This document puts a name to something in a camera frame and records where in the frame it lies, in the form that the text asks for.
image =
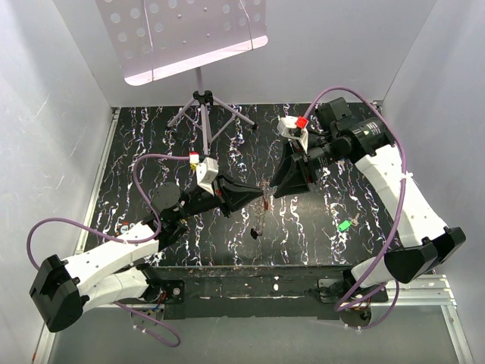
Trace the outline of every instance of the perforated metal panel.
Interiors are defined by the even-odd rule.
[[[130,85],[264,46],[265,0],[96,0]]]

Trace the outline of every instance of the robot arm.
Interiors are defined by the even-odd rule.
[[[289,141],[284,144],[283,158],[271,186],[278,186],[275,197],[306,193],[315,183],[317,170],[342,158],[347,158],[374,186],[391,215],[395,215],[400,181],[406,181],[406,194],[398,225],[402,248],[388,252],[360,288],[367,290],[376,284],[396,279],[409,283],[417,276],[446,261],[465,241],[459,227],[448,228],[432,210],[416,183],[401,173],[399,151],[393,147],[391,133],[379,118],[360,123],[353,119],[344,98],[321,106],[316,115],[324,130],[308,135],[307,121],[302,118],[282,118],[278,130]],[[368,269],[374,258],[358,263],[344,273],[340,293],[347,291]]]
[[[232,180],[219,172],[217,162],[206,158],[197,164],[197,186],[182,191],[176,184],[161,185],[152,205],[159,213],[161,233],[146,243],[108,241],[83,254],[60,260],[50,256],[42,262],[30,288],[30,296],[51,332],[71,326],[85,311],[124,298],[152,302],[165,292],[166,300],[183,286],[160,281],[153,267],[135,266],[140,259],[175,243],[186,231],[185,220],[216,207],[227,217],[263,195],[262,189]],[[157,230],[156,218],[150,215],[119,238],[141,240]]]

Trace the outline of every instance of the wire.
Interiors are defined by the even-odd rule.
[[[152,317],[144,314],[143,312],[136,311],[135,309],[132,309],[131,307],[128,307],[127,305],[124,305],[123,303],[119,303],[119,302],[113,302],[113,303],[116,306],[121,307],[122,309],[125,309],[128,312],[133,313],[134,315],[138,315],[140,317],[143,317],[146,320],[149,320],[149,321],[153,322],[155,325],[163,326],[164,328],[166,328],[167,330],[169,330],[169,332],[171,332],[177,338],[177,342],[175,344],[174,343],[171,343],[170,341],[164,339],[162,336],[160,336],[156,332],[154,332],[152,330],[149,330],[147,328],[144,328],[141,325],[135,325],[135,327],[138,328],[143,334],[148,334],[150,336],[153,336],[155,339],[157,339],[161,343],[167,345],[168,347],[178,347],[180,345],[180,343],[182,343],[182,339],[180,339],[180,335],[177,332],[177,330],[175,330],[175,328],[173,328],[169,324],[165,324],[164,322],[159,321],[156,318],[152,318]]]
[[[348,93],[351,93],[352,95],[358,97],[364,104],[366,104],[367,107],[369,107],[370,110],[372,110],[373,113],[375,113],[375,115],[384,123],[384,125],[387,127],[387,129],[389,130],[389,132],[391,133],[391,135],[393,136],[394,140],[396,141],[396,145],[397,145],[397,148],[399,150],[399,154],[401,156],[401,161],[402,161],[402,164],[401,164],[401,172],[403,174],[406,174],[407,172],[407,169],[408,169],[408,162],[407,162],[407,159],[406,159],[406,154],[405,154],[405,151],[404,151],[404,148],[402,147],[402,144],[401,144],[401,141],[399,140],[399,138],[394,134],[394,132],[392,131],[391,127],[389,126],[389,124],[387,123],[386,119],[384,119],[384,117],[380,114],[380,112],[367,100],[364,98],[364,96],[360,95],[359,93],[357,93],[356,91],[354,91],[353,89],[350,89],[348,87],[344,87],[344,86],[334,86],[334,87],[330,87],[328,89],[325,89],[323,90],[320,95],[317,96],[317,98],[310,104],[310,106],[308,107],[305,115],[304,115],[304,118],[308,119],[308,116],[310,115],[310,113],[314,110],[315,106],[317,105],[317,103],[320,101],[320,99],[326,95],[327,93],[331,92],[331,91],[335,91],[335,90],[342,90],[342,91],[346,91]],[[377,254],[377,256],[375,257],[374,261],[371,263],[371,265],[369,265],[369,268],[364,272],[364,274],[354,283],[354,285],[347,291],[347,293],[339,300],[339,302],[336,303],[334,309],[337,311],[337,312],[340,312],[340,311],[343,311],[344,309],[348,309],[352,306],[354,306],[356,303],[359,303],[359,302],[363,302],[369,298],[371,298],[374,294],[376,294],[379,290],[381,290],[382,288],[385,287],[385,283],[382,283],[379,287],[377,287],[376,289],[374,289],[372,292],[370,292],[369,294],[366,294],[365,296],[363,296],[362,298],[359,298],[357,300],[353,300],[351,301],[350,303],[347,303],[347,304],[344,304],[345,301],[347,301],[351,295],[354,294],[354,292],[360,287],[360,285],[362,284],[362,282],[369,276],[369,274],[374,270],[374,268],[377,266],[377,264],[379,263],[379,261],[383,258],[384,254],[386,253],[386,251],[389,249],[393,239],[394,239],[394,235],[396,235],[396,231],[397,231],[397,227],[399,225],[399,221],[401,220],[401,214],[402,214],[402,205],[404,204],[404,196],[405,196],[405,191],[406,191],[406,179],[403,178],[401,179],[401,188],[400,188],[400,191],[399,191],[399,201],[398,201],[398,204],[397,204],[397,209],[396,209],[396,215],[394,217],[394,222],[393,222],[393,226],[391,227],[391,231],[389,232],[389,236],[387,237],[386,239],[386,242],[384,243],[384,245],[382,246],[382,249],[380,250],[380,252]],[[377,321],[376,323],[374,323],[371,327],[374,327],[376,325],[378,325],[379,323],[381,323],[393,310],[395,304],[396,304],[396,301],[398,299],[398,296],[399,296],[399,283],[396,283],[396,296],[394,298],[394,302],[393,302],[393,305],[391,305],[389,311],[386,313],[386,315],[383,316],[383,318],[379,321]]]
[[[138,188],[138,191],[140,192],[140,194],[142,195],[142,198],[148,204],[149,208],[153,211],[154,216],[157,220],[157,230],[155,231],[155,233],[152,236],[147,237],[145,239],[127,240],[126,242],[130,243],[130,244],[146,243],[147,241],[155,239],[158,236],[158,234],[160,234],[160,230],[161,230],[160,217],[158,216],[158,213],[156,212],[156,210],[152,206],[150,198],[148,198],[148,196],[146,195],[145,191],[143,190],[142,186],[140,185],[140,183],[138,181],[138,174],[137,174],[138,165],[142,161],[144,161],[145,159],[148,159],[148,158],[171,159],[171,160],[174,160],[174,161],[188,161],[189,160],[189,157],[174,157],[172,155],[165,155],[165,154],[145,154],[145,155],[142,155],[141,157],[139,157],[136,160],[136,162],[133,166],[133,182],[135,183],[136,188]],[[32,263],[33,267],[37,270],[39,270],[40,267],[37,264],[36,260],[33,257],[33,254],[32,254],[32,236],[33,236],[33,233],[37,230],[37,228],[39,228],[40,226],[42,226],[42,225],[44,225],[48,222],[64,222],[65,224],[70,224],[70,225],[76,226],[78,228],[81,228],[83,230],[86,230],[86,231],[90,232],[91,234],[96,235],[97,237],[102,237],[103,239],[113,240],[113,241],[116,241],[117,243],[124,243],[125,242],[125,240],[120,239],[119,237],[112,237],[110,235],[103,234],[101,231],[97,231],[95,229],[87,227],[87,226],[85,226],[85,225],[83,225],[79,222],[70,220],[69,218],[46,218],[44,220],[39,221],[37,224],[33,225],[32,229],[30,229],[30,232],[27,235],[27,255],[28,255],[29,260]]]

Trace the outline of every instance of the green tag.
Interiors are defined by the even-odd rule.
[[[352,226],[352,222],[345,220],[343,223],[339,224],[339,231],[347,231]]]

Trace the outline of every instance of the white wall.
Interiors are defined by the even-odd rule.
[[[0,0],[0,362],[31,362],[42,318],[26,237],[82,220],[111,109],[51,1]],[[79,231],[41,227],[34,256],[72,255]]]
[[[445,263],[476,363],[485,362],[485,3],[438,0],[384,101],[410,171],[467,241]]]
[[[54,1],[111,106],[183,105],[192,95],[193,72],[127,85],[95,0]],[[206,89],[229,103],[310,102],[336,84],[383,99],[435,2],[268,0],[269,43],[203,67]]]

